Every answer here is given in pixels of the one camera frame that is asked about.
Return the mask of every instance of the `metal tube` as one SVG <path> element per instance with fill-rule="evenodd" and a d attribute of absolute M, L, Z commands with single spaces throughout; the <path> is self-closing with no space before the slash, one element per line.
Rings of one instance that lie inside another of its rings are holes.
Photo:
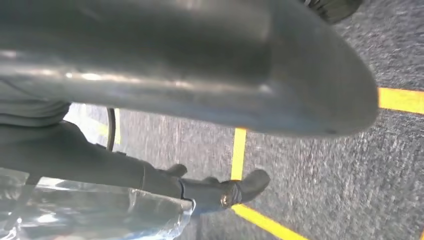
<path fill-rule="evenodd" d="M 378 109 L 355 52 L 290 0 L 2 1 L 0 79 L 34 100 L 295 136 L 356 133 Z"/>

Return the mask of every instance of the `black cable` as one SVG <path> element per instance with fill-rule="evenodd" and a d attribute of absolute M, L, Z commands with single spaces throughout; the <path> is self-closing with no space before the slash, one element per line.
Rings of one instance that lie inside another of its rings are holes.
<path fill-rule="evenodd" d="M 115 143 L 115 132 L 117 130 L 117 121 L 115 118 L 115 110 L 113 108 L 107 108 L 107 124 L 108 124 L 108 136 L 106 149 L 112 151 Z"/>

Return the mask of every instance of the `grey pavement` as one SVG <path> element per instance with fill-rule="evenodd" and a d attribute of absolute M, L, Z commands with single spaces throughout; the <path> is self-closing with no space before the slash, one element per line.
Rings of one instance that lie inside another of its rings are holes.
<path fill-rule="evenodd" d="M 424 0 L 365 0 L 334 28 L 380 87 L 424 91 Z M 87 112 L 107 123 L 102 107 Z M 78 121 L 77 105 L 72 113 Z M 185 164 L 192 178 L 230 177 L 234 129 L 129 110 L 120 121 L 117 150 L 158 168 Z M 419 240 L 424 230 L 424 115 L 382 109 L 371 129 L 338 139 L 249 132 L 244 172 L 254 168 L 272 182 L 249 206 L 309 240 Z M 179 239 L 277 238 L 226 211 L 194 219 Z"/>

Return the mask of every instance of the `yellow line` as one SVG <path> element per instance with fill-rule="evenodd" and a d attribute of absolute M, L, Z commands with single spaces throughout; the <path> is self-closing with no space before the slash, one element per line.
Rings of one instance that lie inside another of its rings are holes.
<path fill-rule="evenodd" d="M 424 91 L 381 87 L 378 93 L 380 108 L 424 114 Z"/>
<path fill-rule="evenodd" d="M 247 221 L 257 225 L 258 227 L 266 230 L 270 234 L 283 239 L 283 240 L 307 240 L 296 232 L 281 226 L 278 222 L 260 214 L 259 212 L 245 206 L 235 205 L 232 207 L 237 215 L 246 219 Z"/>
<path fill-rule="evenodd" d="M 243 161 L 245 159 L 246 130 L 236 128 L 234 147 L 232 148 L 231 179 L 241 180 L 243 177 Z"/>
<path fill-rule="evenodd" d="M 234 132 L 234 147 L 232 152 L 231 179 L 241 180 L 245 158 L 246 130 L 236 128 Z M 276 221 L 259 212 L 240 204 L 232 207 L 234 212 L 247 221 L 283 240 L 307 240 L 296 232 L 280 225 Z"/>
<path fill-rule="evenodd" d="M 107 125 L 104 125 L 103 123 L 98 122 L 98 121 L 96 121 L 94 119 L 91 119 L 91 120 L 93 120 L 93 122 L 96 122 L 98 133 L 100 135 L 102 135 L 103 137 L 106 137 L 107 138 L 108 135 L 109 135 L 109 128 L 108 128 L 108 126 Z M 116 144 L 121 144 L 121 133 L 120 133 L 120 131 L 118 131 L 118 126 L 116 127 L 115 143 Z"/>

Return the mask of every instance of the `clear plastic bag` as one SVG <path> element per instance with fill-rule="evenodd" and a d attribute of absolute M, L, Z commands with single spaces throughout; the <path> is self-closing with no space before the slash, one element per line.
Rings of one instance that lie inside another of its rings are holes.
<path fill-rule="evenodd" d="M 193 212 L 191 201 L 138 189 L 28 177 L 0 168 L 1 240 L 172 240 Z"/>

